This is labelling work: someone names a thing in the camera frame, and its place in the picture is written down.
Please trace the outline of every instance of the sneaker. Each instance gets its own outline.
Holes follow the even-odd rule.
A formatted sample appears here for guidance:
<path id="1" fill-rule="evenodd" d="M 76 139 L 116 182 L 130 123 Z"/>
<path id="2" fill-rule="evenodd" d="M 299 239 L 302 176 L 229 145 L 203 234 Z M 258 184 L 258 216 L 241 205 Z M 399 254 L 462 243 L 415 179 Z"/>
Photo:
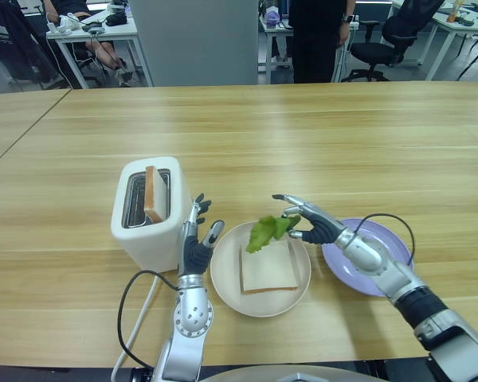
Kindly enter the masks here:
<path id="1" fill-rule="evenodd" d="M 117 70 L 115 70 L 115 78 L 117 79 L 117 81 L 119 81 L 119 86 L 121 86 L 121 84 L 129 82 L 132 77 L 133 72 L 127 71 L 124 68 L 118 68 Z"/>
<path id="2" fill-rule="evenodd" d="M 282 56 L 276 56 L 276 63 L 279 68 L 283 69 L 289 69 L 290 64 L 288 63 L 288 58 L 287 56 L 282 57 Z"/>

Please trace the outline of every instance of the person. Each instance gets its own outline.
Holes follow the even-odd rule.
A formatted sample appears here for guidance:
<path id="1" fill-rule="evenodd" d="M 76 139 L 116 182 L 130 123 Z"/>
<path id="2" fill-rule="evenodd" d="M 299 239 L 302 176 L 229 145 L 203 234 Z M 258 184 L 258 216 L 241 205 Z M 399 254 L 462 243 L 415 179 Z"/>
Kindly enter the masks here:
<path id="1" fill-rule="evenodd" d="M 349 37 L 356 0 L 292 0 L 294 83 L 331 82 L 336 49 Z"/>
<path id="2" fill-rule="evenodd" d="M 86 0 L 44 0 L 46 17 L 54 24 L 60 21 L 60 15 L 74 14 L 79 21 L 90 17 Z M 132 72 L 128 71 L 126 64 L 120 58 L 108 41 L 86 41 L 84 47 L 96 55 L 97 60 L 115 72 L 119 86 L 129 88 L 128 81 L 132 78 Z"/>

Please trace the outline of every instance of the bread slice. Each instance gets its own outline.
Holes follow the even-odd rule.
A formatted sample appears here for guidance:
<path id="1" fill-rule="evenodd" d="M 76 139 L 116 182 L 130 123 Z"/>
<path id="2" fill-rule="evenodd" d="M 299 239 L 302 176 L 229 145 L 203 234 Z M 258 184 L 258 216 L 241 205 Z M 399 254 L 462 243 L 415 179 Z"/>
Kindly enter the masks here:
<path id="1" fill-rule="evenodd" d="M 154 166 L 145 168 L 145 197 L 143 211 L 153 223 L 167 219 L 167 185 Z"/>
<path id="2" fill-rule="evenodd" d="M 286 240 L 274 240 L 254 253 L 248 253 L 245 248 L 245 245 L 241 247 L 242 293 L 297 289 L 297 277 Z"/>

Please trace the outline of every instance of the desk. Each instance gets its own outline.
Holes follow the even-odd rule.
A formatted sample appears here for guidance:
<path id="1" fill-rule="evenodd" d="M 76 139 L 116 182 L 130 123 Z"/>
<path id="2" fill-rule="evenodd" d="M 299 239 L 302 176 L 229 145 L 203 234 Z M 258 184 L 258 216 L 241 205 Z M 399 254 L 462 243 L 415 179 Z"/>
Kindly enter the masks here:
<path id="1" fill-rule="evenodd" d="M 149 73 L 149 69 L 147 68 L 147 64 L 145 62 L 145 57 L 143 56 L 142 45 L 138 39 L 138 32 L 136 30 L 135 20 L 133 18 L 128 18 L 127 24 L 124 25 L 116 25 L 116 26 L 107 26 L 104 23 L 104 19 L 109 15 L 107 10 L 102 10 L 98 14 L 94 14 L 90 18 L 86 18 L 84 20 L 85 23 L 90 23 L 92 21 L 101 21 L 103 22 L 104 33 L 98 35 L 98 39 L 101 41 L 133 41 L 135 46 L 135 50 L 138 53 L 138 57 L 140 60 L 140 64 L 143 68 L 143 74 L 145 75 L 145 79 L 149 86 L 154 86 L 152 82 L 151 75 Z M 68 36 L 60 35 L 59 33 L 51 33 L 48 32 L 46 37 L 49 40 L 55 40 L 60 47 L 62 54 L 64 54 L 64 58 L 67 60 L 69 66 L 74 73 L 74 76 L 78 79 L 80 86 L 83 89 L 88 89 L 87 81 L 81 74 L 80 69 L 78 68 L 77 63 L 74 60 L 74 57 L 69 52 L 69 49 L 66 44 L 70 44 L 73 42 L 85 42 L 90 40 L 90 35 L 87 32 L 84 32 L 81 29 L 73 30 L 71 34 Z"/>
<path id="2" fill-rule="evenodd" d="M 157 155 L 179 159 L 193 195 L 213 200 L 207 221 L 224 219 L 226 231 L 279 214 L 272 193 L 339 218 L 403 216 L 418 274 L 478 330 L 477 111 L 473 83 L 71 91 L 0 160 L 0 364 L 113 364 L 117 307 L 138 270 L 110 233 L 116 185 L 124 165 Z M 205 364 L 425 355 L 387 301 L 349 289 L 307 248 L 309 290 L 278 317 L 236 313 L 206 275 Z M 131 289 L 125 333 L 150 283 Z M 173 306 L 162 286 L 135 344 L 149 362 Z"/>
<path id="3" fill-rule="evenodd" d="M 402 3 L 403 3 L 403 0 L 393 0 L 391 4 L 390 12 L 388 13 L 388 18 L 393 15 L 394 9 L 400 9 L 400 7 L 402 6 Z M 448 18 L 448 15 L 446 14 L 435 13 L 433 15 L 432 31 L 430 32 L 429 39 L 427 40 L 427 43 L 423 49 L 423 52 L 420 58 L 418 59 L 418 64 L 422 65 L 423 62 L 425 61 L 427 53 L 429 52 L 429 49 L 430 49 L 430 45 L 432 44 L 433 38 L 436 36 L 436 31 L 438 29 L 443 29 L 446 32 L 448 32 L 448 36 L 446 37 L 445 42 L 441 46 L 441 49 L 439 50 L 439 53 L 437 54 L 437 57 L 434 60 L 432 67 L 430 68 L 429 73 L 427 74 L 427 77 L 425 78 L 425 80 L 427 81 L 432 80 L 432 78 L 436 75 L 437 70 L 441 66 L 441 63 L 443 59 L 445 58 L 446 53 L 448 52 L 449 46 L 452 44 L 453 39 L 455 38 L 457 34 L 478 33 L 478 12 L 475 12 L 474 10 L 465 9 L 465 8 L 461 8 L 461 9 L 469 12 L 467 19 L 474 20 L 475 22 L 474 25 L 464 26 L 462 24 L 459 24 L 458 22 L 447 22 L 446 19 Z"/>
<path id="4" fill-rule="evenodd" d="M 273 28 L 268 27 L 262 16 L 259 17 L 259 22 L 262 25 L 262 29 L 264 30 L 265 36 L 268 38 L 268 46 L 267 46 L 267 50 L 266 50 L 266 53 L 265 53 L 265 83 L 266 84 L 271 84 L 272 40 L 273 40 L 274 37 L 286 38 L 286 37 L 293 36 L 294 35 L 294 30 L 285 28 L 282 23 L 276 24 L 276 26 L 273 27 Z M 359 29 L 359 23 L 358 22 L 353 21 L 351 24 L 349 24 L 349 30 L 356 31 L 358 29 Z M 343 70 L 343 66 L 345 64 L 346 54 L 348 52 L 346 47 L 349 46 L 349 40 L 350 39 L 351 39 L 351 36 L 349 36 L 347 38 L 347 40 L 345 41 L 345 43 L 342 45 L 341 48 L 336 50 L 336 56 L 337 56 L 336 62 L 338 64 L 335 66 L 335 71 L 333 73 L 332 82 L 340 82 L 340 80 L 342 79 L 342 70 Z"/>
<path id="5" fill-rule="evenodd" d="M 68 90 L 0 94 L 0 156 Z"/>

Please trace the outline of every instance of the lettuce leaf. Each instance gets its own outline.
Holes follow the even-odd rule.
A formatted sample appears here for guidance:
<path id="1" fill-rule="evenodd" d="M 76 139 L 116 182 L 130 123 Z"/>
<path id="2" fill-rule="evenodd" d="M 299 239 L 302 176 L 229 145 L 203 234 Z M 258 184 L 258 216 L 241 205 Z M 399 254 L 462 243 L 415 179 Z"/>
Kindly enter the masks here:
<path id="1" fill-rule="evenodd" d="M 249 234 L 249 243 L 246 251 L 254 253 L 260 250 L 263 246 L 269 245 L 272 237 L 276 240 L 281 239 L 286 231 L 298 224 L 300 220 L 301 216 L 299 215 L 290 217 L 261 217 Z"/>

